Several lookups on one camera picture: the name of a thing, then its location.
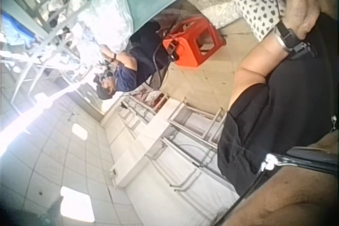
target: watch strap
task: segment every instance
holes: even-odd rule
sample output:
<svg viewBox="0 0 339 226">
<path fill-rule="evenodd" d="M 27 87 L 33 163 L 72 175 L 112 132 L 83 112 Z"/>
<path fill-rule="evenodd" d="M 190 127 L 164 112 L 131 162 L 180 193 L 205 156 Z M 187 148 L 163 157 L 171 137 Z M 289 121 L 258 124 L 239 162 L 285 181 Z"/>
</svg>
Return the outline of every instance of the watch strap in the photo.
<svg viewBox="0 0 339 226">
<path fill-rule="evenodd" d="M 285 44 L 286 48 L 292 50 L 295 46 L 301 43 L 301 40 L 296 36 L 292 29 L 286 28 L 282 21 L 279 21 L 276 25 L 277 30 L 281 35 L 281 40 Z"/>
</svg>

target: person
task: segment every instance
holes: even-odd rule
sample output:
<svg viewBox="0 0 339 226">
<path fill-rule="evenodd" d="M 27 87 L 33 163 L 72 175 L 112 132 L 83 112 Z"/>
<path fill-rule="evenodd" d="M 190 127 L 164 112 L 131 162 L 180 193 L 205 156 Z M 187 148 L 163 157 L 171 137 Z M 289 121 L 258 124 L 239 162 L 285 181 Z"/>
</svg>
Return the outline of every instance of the person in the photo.
<svg viewBox="0 0 339 226">
<path fill-rule="evenodd" d="M 239 195 L 267 153 L 308 146 L 337 127 L 337 28 L 317 0 L 286 0 L 282 20 L 238 66 L 218 168 Z"/>
<path fill-rule="evenodd" d="M 338 153 L 338 131 L 310 147 L 321 149 L 318 160 L 329 161 L 329 155 Z M 284 166 L 219 225 L 338 225 L 337 197 L 337 176 Z"/>
<path fill-rule="evenodd" d="M 130 92 L 144 83 L 156 72 L 153 64 L 153 54 L 159 70 L 168 63 L 168 54 L 160 36 L 156 33 L 160 25 L 156 21 L 147 22 L 131 36 L 131 49 L 115 54 L 105 46 L 101 53 L 106 61 L 115 65 L 115 71 L 110 68 L 102 75 L 97 75 L 94 82 L 100 99 L 111 99 L 116 91 Z"/>
</svg>

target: clutter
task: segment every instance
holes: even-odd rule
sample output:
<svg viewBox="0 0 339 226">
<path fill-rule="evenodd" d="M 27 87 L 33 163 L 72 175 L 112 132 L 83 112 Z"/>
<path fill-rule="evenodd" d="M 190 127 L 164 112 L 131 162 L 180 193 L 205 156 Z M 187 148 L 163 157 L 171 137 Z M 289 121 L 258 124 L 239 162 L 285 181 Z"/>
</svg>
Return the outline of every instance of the clutter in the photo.
<svg viewBox="0 0 339 226">
<path fill-rule="evenodd" d="M 133 20 L 127 0 L 92 0 L 79 16 L 91 29 L 99 45 L 115 53 L 123 51 L 133 34 Z"/>
</svg>

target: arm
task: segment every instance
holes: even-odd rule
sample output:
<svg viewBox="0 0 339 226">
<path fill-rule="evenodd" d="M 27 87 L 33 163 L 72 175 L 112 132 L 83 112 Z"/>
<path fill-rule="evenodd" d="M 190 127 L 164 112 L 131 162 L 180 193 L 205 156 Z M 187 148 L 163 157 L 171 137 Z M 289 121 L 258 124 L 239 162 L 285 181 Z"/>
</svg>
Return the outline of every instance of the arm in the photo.
<svg viewBox="0 0 339 226">
<path fill-rule="evenodd" d="M 287 0 L 286 15 L 283 23 L 293 29 L 301 40 L 315 25 L 319 16 L 316 0 Z M 230 109 L 243 91 L 254 84 L 266 83 L 266 77 L 288 53 L 282 49 L 274 34 L 268 35 L 243 60 L 235 72 Z"/>
<path fill-rule="evenodd" d="M 102 55 L 108 62 L 113 61 L 119 61 L 121 62 L 125 67 L 137 71 L 138 70 L 138 63 L 131 54 L 128 54 L 126 52 L 121 52 L 119 54 L 115 54 L 112 52 L 108 47 L 102 46 L 100 48 Z"/>
</svg>

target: black shirt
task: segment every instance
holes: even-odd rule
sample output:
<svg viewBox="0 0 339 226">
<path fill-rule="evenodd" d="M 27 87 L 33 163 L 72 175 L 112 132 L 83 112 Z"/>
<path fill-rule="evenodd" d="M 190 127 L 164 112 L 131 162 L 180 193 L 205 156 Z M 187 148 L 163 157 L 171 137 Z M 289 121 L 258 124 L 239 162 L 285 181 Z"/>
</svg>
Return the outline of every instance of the black shirt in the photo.
<svg viewBox="0 0 339 226">
<path fill-rule="evenodd" d="M 317 57 L 308 53 L 283 61 L 266 84 L 249 87 L 230 108 L 218 144 L 218 167 L 239 195 L 267 153 L 308 146 L 331 130 L 338 98 L 335 28 L 334 20 L 322 14 L 306 39 Z"/>
<path fill-rule="evenodd" d="M 159 29 L 160 25 L 157 22 L 149 21 L 131 36 L 132 48 L 129 53 L 135 57 L 138 70 L 119 65 L 114 72 L 116 91 L 133 91 L 155 73 L 153 54 L 156 50 L 159 70 L 167 64 L 167 51 L 162 45 L 162 39 L 156 33 Z"/>
</svg>

